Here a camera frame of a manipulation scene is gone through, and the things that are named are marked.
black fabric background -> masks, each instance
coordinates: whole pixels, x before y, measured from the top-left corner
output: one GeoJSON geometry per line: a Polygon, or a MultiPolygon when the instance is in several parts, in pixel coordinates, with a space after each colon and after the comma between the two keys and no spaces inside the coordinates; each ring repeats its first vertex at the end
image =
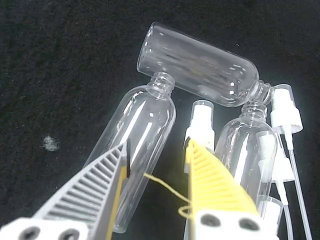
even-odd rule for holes
{"type": "MultiPolygon", "coordinates": [[[[316,0],[2,0],[0,14],[0,225],[31,216],[79,171],[136,71],[153,21],[250,59],[260,78],[294,91],[304,129],[295,154],[313,239],[320,239],[320,4],[316,0]],[[44,137],[60,141],[48,152],[44,137]]],[[[154,175],[187,194],[182,147],[197,96],[175,89],[177,118],[154,175]]],[[[215,104],[216,135],[240,108],[215,104]]],[[[294,239],[304,230],[287,183],[294,239]]],[[[182,239],[184,202],[150,182],[129,229],[115,240],[182,239]]],[[[280,239],[286,239],[282,221],[280,239]]]]}

clear plastic cap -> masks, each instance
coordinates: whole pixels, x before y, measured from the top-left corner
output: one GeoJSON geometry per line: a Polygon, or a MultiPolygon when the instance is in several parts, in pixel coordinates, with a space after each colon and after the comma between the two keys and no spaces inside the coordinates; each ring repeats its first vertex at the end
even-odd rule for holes
{"type": "Polygon", "coordinates": [[[288,84],[274,87],[272,94],[271,126],[280,134],[285,134],[285,128],[290,128],[292,134],[303,129],[299,110],[296,108],[292,88],[288,84]]]}
{"type": "Polygon", "coordinates": [[[214,119],[214,105],[207,100],[198,100],[192,104],[190,126],[212,128],[214,119]]]}

bottle neck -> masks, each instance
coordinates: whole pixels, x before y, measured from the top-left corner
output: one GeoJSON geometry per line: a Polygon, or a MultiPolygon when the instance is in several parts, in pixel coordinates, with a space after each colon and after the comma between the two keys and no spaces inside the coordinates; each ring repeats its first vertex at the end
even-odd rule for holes
{"type": "Polygon", "coordinates": [[[266,122],[267,107],[260,101],[250,101],[243,105],[240,117],[250,117],[266,122]]]}
{"type": "Polygon", "coordinates": [[[175,88],[175,80],[165,72],[156,72],[147,85],[152,86],[161,95],[171,96],[171,92],[175,88]]]}
{"type": "Polygon", "coordinates": [[[274,91],[274,87],[269,83],[264,83],[264,81],[259,80],[253,87],[251,87],[249,96],[250,101],[258,101],[263,103],[264,105],[268,105],[272,98],[272,93],[274,91]]]}

transparent bottle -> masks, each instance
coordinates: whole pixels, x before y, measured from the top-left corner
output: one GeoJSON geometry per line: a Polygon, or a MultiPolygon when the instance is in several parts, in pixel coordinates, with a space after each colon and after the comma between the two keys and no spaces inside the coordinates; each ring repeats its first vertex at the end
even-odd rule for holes
{"type": "Polygon", "coordinates": [[[137,70],[170,74],[178,88],[226,107],[251,100],[268,104],[273,88],[249,60],[154,22],[144,39],[137,70]]]}
{"type": "Polygon", "coordinates": [[[270,193],[277,138],[266,123],[267,107],[259,101],[246,103],[241,115],[221,131],[214,155],[235,181],[251,196],[260,214],[270,193]]]}
{"type": "Polygon", "coordinates": [[[124,233],[147,186],[176,119],[171,99],[174,79],[157,72],[150,83],[130,90],[121,100],[86,165],[107,150],[129,140],[130,177],[123,183],[114,232],[124,233]]]}

screw hole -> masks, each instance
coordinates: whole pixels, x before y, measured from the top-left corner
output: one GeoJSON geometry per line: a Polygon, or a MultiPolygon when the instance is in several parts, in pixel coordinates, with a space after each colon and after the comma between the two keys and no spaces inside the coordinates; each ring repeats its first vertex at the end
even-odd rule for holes
{"type": "Polygon", "coordinates": [[[78,240],[79,239],[79,231],[76,229],[68,229],[60,234],[59,240],[78,240]]]}
{"type": "Polygon", "coordinates": [[[243,229],[248,229],[248,230],[252,230],[252,231],[258,231],[259,230],[258,224],[256,222],[252,221],[251,219],[248,219],[248,218],[240,219],[239,225],[243,229]]]}
{"type": "Polygon", "coordinates": [[[221,225],[219,218],[211,214],[206,214],[201,217],[201,223],[209,227],[219,227],[221,225]]]}
{"type": "Polygon", "coordinates": [[[37,226],[31,226],[23,230],[19,236],[19,240],[34,240],[38,237],[40,228],[37,226]]]}

